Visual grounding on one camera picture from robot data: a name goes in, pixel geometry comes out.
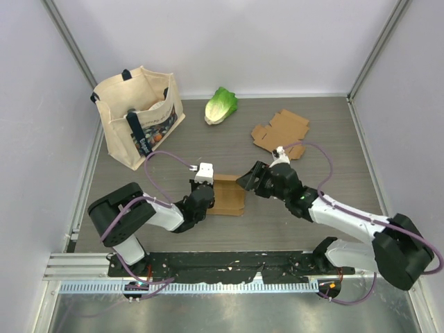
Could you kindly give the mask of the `brown cardboard box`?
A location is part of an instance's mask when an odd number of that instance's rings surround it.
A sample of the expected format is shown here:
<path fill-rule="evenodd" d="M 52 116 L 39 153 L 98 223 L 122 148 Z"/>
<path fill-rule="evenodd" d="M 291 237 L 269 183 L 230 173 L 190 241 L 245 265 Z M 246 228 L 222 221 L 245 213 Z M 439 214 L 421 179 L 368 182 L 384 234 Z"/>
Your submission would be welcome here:
<path fill-rule="evenodd" d="M 239 176 L 214 175 L 214 206 L 207 214 L 219 216 L 241 216 L 245 208 L 245 190 L 237 184 Z"/>

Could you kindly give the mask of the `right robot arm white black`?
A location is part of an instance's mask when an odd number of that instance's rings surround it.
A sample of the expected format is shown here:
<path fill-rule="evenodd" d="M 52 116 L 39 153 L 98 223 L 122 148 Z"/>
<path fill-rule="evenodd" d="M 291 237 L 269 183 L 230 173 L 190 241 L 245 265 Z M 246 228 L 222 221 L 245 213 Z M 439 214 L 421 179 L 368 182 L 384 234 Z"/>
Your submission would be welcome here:
<path fill-rule="evenodd" d="M 324 239 L 313 251 L 314 268 L 322 274 L 336 267 L 352 267 L 381 275 L 392 286 L 408 291 L 434 259 L 430 246 L 410 218 L 370 213 L 342 205 L 305 186 L 288 163 L 256 162 L 236 183 L 262 198 L 282 201 L 300 219 L 326 225 L 355 238 L 349 242 Z"/>

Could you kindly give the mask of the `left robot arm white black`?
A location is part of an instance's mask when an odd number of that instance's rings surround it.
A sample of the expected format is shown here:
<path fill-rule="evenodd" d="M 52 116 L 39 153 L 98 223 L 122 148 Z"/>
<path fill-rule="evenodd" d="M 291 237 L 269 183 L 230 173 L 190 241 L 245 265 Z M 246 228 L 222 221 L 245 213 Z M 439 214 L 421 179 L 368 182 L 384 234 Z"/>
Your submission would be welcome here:
<path fill-rule="evenodd" d="M 87 213 L 106 248 L 113 250 L 108 273 L 112 277 L 143 275 L 150 259 L 135 233 L 154 225 L 182 233 L 203 221 L 214 206 L 213 184 L 190 181 L 191 192 L 175 203 L 165 203 L 131 182 L 94 201 Z"/>

